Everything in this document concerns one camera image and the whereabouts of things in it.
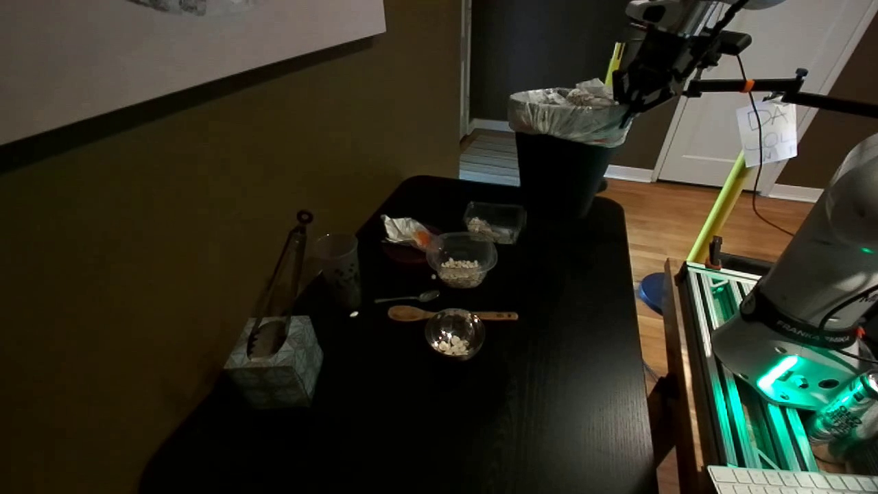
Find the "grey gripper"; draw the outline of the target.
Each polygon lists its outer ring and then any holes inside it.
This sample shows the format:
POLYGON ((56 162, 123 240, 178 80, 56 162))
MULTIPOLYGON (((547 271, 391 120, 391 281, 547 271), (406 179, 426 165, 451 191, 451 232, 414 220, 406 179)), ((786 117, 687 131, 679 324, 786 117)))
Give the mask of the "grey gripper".
POLYGON ((613 74, 614 100, 632 115, 664 104, 683 89, 698 67, 716 62, 716 43, 716 26, 681 36, 635 21, 627 30, 624 65, 613 74))

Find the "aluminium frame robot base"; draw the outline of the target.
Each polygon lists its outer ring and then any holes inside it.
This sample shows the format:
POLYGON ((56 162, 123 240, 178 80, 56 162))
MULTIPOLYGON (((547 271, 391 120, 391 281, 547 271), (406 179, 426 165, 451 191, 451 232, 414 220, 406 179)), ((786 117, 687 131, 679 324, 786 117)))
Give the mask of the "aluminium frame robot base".
POLYGON ((687 383, 709 460, 755 469, 876 469, 876 353, 736 327, 758 273, 683 262, 673 276, 687 383))

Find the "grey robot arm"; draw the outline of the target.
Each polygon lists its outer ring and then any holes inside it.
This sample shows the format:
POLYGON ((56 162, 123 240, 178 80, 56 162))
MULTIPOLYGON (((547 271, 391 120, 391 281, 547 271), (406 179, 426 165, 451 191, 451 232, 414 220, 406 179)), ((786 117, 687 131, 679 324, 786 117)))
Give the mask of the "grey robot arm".
MULTIPOLYGON (((772 93, 779 100, 873 115, 856 104, 805 93, 808 70, 791 80, 702 80, 718 55, 738 55, 749 36, 732 32, 742 8, 779 0, 628 0, 627 17, 643 39, 613 74, 614 98, 628 115, 673 95, 702 89, 772 93)), ((849 357, 878 290, 878 144, 849 150, 809 216, 779 260, 758 279, 736 316, 713 332, 713 353, 773 404, 817 412, 869 375, 849 357)))

